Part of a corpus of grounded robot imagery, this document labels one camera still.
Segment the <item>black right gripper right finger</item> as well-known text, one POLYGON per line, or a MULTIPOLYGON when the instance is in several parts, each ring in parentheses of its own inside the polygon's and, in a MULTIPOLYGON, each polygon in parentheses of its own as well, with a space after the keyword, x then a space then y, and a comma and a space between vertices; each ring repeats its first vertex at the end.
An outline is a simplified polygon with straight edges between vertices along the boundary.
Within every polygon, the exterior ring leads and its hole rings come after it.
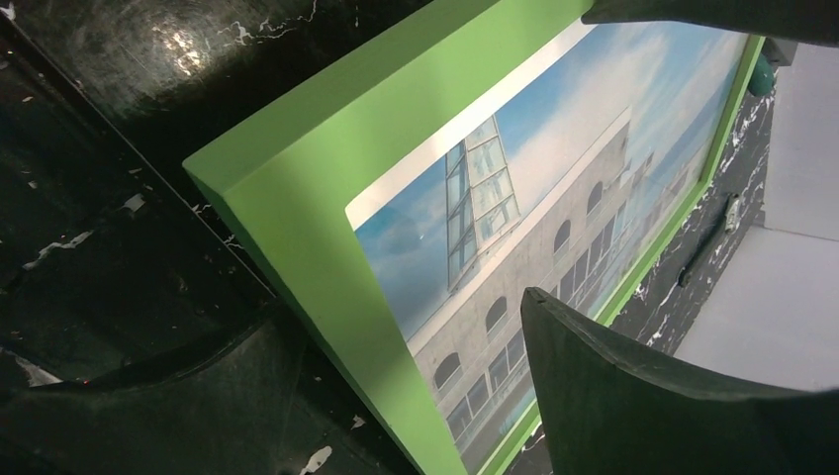
POLYGON ((838 3, 831 0, 596 1, 581 21, 674 21, 822 47, 838 45, 838 3))

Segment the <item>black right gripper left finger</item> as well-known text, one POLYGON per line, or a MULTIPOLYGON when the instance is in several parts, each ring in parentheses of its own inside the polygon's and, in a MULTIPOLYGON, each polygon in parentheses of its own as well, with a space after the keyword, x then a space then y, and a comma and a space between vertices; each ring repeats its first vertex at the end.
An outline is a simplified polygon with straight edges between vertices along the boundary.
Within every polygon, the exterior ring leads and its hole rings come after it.
POLYGON ((580 314, 538 287, 520 317, 558 474, 834 474, 838 393, 714 372, 580 314))

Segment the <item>green picture frame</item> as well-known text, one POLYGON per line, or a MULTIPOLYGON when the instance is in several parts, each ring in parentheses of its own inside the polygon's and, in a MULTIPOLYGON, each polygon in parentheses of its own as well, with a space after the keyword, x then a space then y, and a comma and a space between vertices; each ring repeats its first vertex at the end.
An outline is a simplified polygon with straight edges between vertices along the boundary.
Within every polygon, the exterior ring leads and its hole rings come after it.
MULTIPOLYGON (((264 106, 184 163, 422 474, 465 471, 346 217, 350 201, 590 8, 587 1, 434 1, 264 106)), ((699 182, 602 310, 611 323, 706 190, 762 46, 743 58, 699 182)), ((535 431, 534 401, 487 468, 535 431)))

